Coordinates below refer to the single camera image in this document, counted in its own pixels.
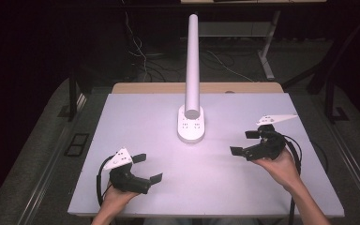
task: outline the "white cylindrical stand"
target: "white cylindrical stand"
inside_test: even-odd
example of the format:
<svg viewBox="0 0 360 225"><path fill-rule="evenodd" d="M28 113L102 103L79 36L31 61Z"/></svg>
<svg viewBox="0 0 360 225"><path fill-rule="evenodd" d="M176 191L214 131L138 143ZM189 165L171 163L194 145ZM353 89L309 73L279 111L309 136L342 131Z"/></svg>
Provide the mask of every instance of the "white cylindrical stand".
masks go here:
<svg viewBox="0 0 360 225"><path fill-rule="evenodd" d="M189 16L187 44L186 108L187 119L200 117L200 56L198 16Z"/></svg>

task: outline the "white base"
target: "white base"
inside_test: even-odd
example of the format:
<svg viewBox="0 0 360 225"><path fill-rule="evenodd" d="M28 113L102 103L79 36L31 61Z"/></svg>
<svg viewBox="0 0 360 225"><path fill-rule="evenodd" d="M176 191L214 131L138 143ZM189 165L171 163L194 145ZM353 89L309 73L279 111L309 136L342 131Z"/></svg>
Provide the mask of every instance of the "white base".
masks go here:
<svg viewBox="0 0 360 225"><path fill-rule="evenodd" d="M203 108L200 106L200 117L191 120L184 115L185 106L179 109L177 119L177 134L183 143L198 143L204 136L204 115Z"/></svg>

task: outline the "hand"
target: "hand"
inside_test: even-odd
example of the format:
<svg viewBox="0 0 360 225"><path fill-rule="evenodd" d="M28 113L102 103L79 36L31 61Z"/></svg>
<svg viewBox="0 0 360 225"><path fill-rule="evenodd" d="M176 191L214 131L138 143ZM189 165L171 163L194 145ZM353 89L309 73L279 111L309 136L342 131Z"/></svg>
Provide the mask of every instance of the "hand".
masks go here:
<svg viewBox="0 0 360 225"><path fill-rule="evenodd" d="M302 182L296 170L293 156L286 148L282 150L281 154L275 160L261 158L252 162L265 168L274 180L288 191L290 191L294 185Z"/></svg>
<svg viewBox="0 0 360 225"><path fill-rule="evenodd" d="M110 224L113 218L121 212L131 199L138 196L139 193L123 192L111 186L105 193L103 204L101 205L98 214L93 219L92 225L106 225Z"/></svg>

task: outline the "white table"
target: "white table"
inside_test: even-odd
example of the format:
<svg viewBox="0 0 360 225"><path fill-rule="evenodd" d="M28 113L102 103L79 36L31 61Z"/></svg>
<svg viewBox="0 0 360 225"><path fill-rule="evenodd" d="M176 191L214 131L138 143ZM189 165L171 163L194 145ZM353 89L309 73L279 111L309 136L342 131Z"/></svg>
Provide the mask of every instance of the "white table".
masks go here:
<svg viewBox="0 0 360 225"><path fill-rule="evenodd" d="M287 94L201 94L206 133L201 142L186 144L176 132L177 111L184 104L184 94L159 92L109 95L68 209L70 214L92 217L97 213L98 169L105 158L125 146L132 156L147 154L145 162L133 165L133 174L149 178L163 173L163 179L147 195L133 199L120 217L288 215L289 193L264 169L232 156L230 151L230 146L247 147L260 141L246 139L244 132L257 129L256 122L262 115L296 113ZM343 217L344 210L300 119L275 124L275 128L301 145L302 179L323 212L329 217ZM104 189L108 172L102 174L102 180Z"/></svg>

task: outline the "wire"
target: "wire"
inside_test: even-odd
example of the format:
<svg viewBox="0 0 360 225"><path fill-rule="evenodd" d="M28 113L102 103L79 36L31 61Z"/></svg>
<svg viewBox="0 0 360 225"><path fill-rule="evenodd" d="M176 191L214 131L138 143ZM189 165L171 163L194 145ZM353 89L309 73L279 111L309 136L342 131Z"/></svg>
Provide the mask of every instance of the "wire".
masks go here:
<svg viewBox="0 0 360 225"><path fill-rule="evenodd" d="M164 82L166 82L166 79L165 79L165 77L163 76L163 74L162 74L161 72L159 72L158 70L156 70L156 69L154 69L154 68L152 68L152 67L147 67L147 68L149 68L150 70L155 71L155 72L160 76L161 80L164 81Z"/></svg>
<svg viewBox="0 0 360 225"><path fill-rule="evenodd" d="M105 196L105 193L107 192L107 190L112 186L112 184L109 184L108 187L106 188L106 190L104 190L104 193L102 194L102 197Z"/></svg>
<svg viewBox="0 0 360 225"><path fill-rule="evenodd" d="M101 163L100 169L98 170L98 174L96 177L96 193L97 193L97 200L98 204L101 206L103 204L103 195L101 195L101 172L104 168L104 165L111 159L113 156L107 157L103 163Z"/></svg>
<svg viewBox="0 0 360 225"><path fill-rule="evenodd" d="M225 42L226 39L229 39L230 41L230 44L228 47L223 47L223 48L220 48L218 45L221 43L221 42ZM239 41L241 40L240 37L225 37L225 38L218 38L216 39L215 43L213 44L208 44L206 42L204 42L205 46L202 46L201 44L203 43L204 39L200 41L200 46L201 46L201 49L217 49L219 52L217 54L222 54L222 53L225 53L225 52L228 52L230 51L233 46L235 46L236 43L238 43Z"/></svg>
<svg viewBox="0 0 360 225"><path fill-rule="evenodd" d="M323 169L325 170L325 173L328 174L329 173L329 160L328 160L327 155L325 154L325 151L323 151L323 149L316 142L314 142L312 140L310 140L310 142L312 144L314 144L320 150L320 152L322 153L322 156L323 156L324 161L325 161L325 163L324 163L325 167Z"/></svg>
<svg viewBox="0 0 360 225"><path fill-rule="evenodd" d="M162 65L160 65L160 64L158 64L158 63L155 63L155 62L153 62L153 61L150 61L150 60L148 61L148 63L154 64L154 65L156 65L157 67L161 68L162 70L172 71L172 72L178 72L179 70L182 70L182 69L185 69L185 68L186 68L186 66L183 66L183 67L181 67L181 68L166 68L166 67L163 67Z"/></svg>
<svg viewBox="0 0 360 225"><path fill-rule="evenodd" d="M222 68L222 65L224 64L227 68L228 67L232 67L233 65L235 65L235 60L233 59L233 57L229 54L225 54L225 53L216 53L215 56L218 56L218 55L224 55L224 56L227 56L230 60L231 60L231 63L224 63L223 60L221 59L220 61L218 61L218 58L215 57L214 59L210 59L210 58L206 58L207 61L213 63L213 64L218 64L220 65L220 67Z"/></svg>
<svg viewBox="0 0 360 225"><path fill-rule="evenodd" d="M138 67L139 70L144 71L144 69L142 67ZM153 81L153 76L151 75L151 73L149 71L147 71L147 73L145 74L145 76L149 76L150 77L150 83Z"/></svg>
<svg viewBox="0 0 360 225"><path fill-rule="evenodd" d="M214 70L217 70L217 71L226 70L225 67L223 67L221 64L218 64L218 63L217 63L217 60L215 61L215 64L218 64L219 67L213 67L213 66L209 65L208 62L206 62L207 60L208 60L208 59L207 59L206 57L203 57L203 56L200 57L201 63L202 63L204 66L206 66L207 68L214 69Z"/></svg>
<svg viewBox="0 0 360 225"><path fill-rule="evenodd" d="M283 135L285 138L288 138L290 140L292 140L292 142L296 143L297 147L299 148L299 153L300 153L300 157L299 157L299 161L302 162L302 158L303 158L303 152L302 152L302 148L300 147L300 144L295 141L293 138L289 137L289 136L286 136L286 135Z"/></svg>
<svg viewBox="0 0 360 225"><path fill-rule="evenodd" d="M293 144L289 141L287 141L285 138L285 143L288 145L289 150L291 151L292 155L293 155L293 159L294 159L294 164L296 166L296 170L298 171L299 175L302 171L302 149L300 148L300 145L297 143L297 141L295 141L293 138L283 135L285 138L289 138L291 139L293 142L295 142L297 144L297 146L299 147L300 150L300 157L297 155L296 149L294 148ZM288 220L288 225L292 225L293 224L293 220L294 220L294 208L295 208L295 202L294 199L291 198L291 207L289 210L289 220Z"/></svg>
<svg viewBox="0 0 360 225"><path fill-rule="evenodd" d="M126 19L125 19L125 25L127 26L127 30L130 32L132 41L133 41L134 45L136 46L137 52L138 52L140 55L138 55L138 54L136 54L136 53L134 53L134 52L131 52L131 51L129 51L129 53L131 53L131 54L133 54L133 55L135 55L135 56L142 56L142 57L143 57L144 78L143 78L142 81L145 82L145 77L146 77L146 75L147 75L147 67L146 67L147 57L146 57L146 56L143 54L143 52L142 52L142 45L143 45L143 43L142 43L142 41L141 41L138 37L136 37L136 39L138 39L140 43L139 43L139 44L136 43L136 39L135 39L135 36L134 36L134 34L133 34L133 30L130 28L130 25L129 25L129 17L128 17L128 13L127 13L126 11L125 11L125 17L126 17Z"/></svg>
<svg viewBox="0 0 360 225"><path fill-rule="evenodd" d="M151 61L148 61L149 64L152 64L154 66L157 66L159 68L154 68L154 67L148 67L150 69L153 69L156 73L159 74L159 76L165 81L165 82L179 82L180 81L180 77L182 76L182 74L179 72L179 70L181 70L182 68L179 68L179 69L171 69L171 68L165 68L163 66L161 66L160 64L158 63L154 63L154 62L151 62ZM174 72L176 73L177 75L177 78L176 78L176 81L169 81L167 79L165 79L163 73L159 72L158 70L161 69L161 70L164 70L164 71L169 71L169 72Z"/></svg>
<svg viewBox="0 0 360 225"><path fill-rule="evenodd" d="M242 74L240 74L240 73L237 73L237 72L231 70L230 68L228 68L223 62L221 62L221 60L220 60L214 53L212 53L212 52L210 52L210 51L207 51L207 52L208 52L208 53L211 53L211 54L219 61L219 63L220 63L224 68L226 68L227 70L229 70L231 73L236 74L236 75L238 75L238 76L241 76L241 77L243 77L243 78L246 78L246 79L248 79L248 80L251 81L251 82L254 82L254 81L251 80L249 77L244 76L244 75L242 75Z"/></svg>

